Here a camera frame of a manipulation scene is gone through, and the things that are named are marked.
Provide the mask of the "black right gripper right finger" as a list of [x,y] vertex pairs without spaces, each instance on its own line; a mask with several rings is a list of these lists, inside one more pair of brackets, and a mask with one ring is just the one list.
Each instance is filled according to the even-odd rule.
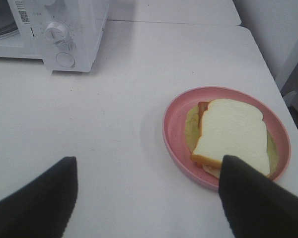
[[236,156],[223,158],[219,196],[236,238],[298,238],[298,197]]

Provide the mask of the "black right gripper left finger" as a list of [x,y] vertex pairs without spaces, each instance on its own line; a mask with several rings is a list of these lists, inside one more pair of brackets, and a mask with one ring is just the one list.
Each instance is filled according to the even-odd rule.
[[0,238],[61,238],[77,194],[76,157],[64,157],[0,200]]

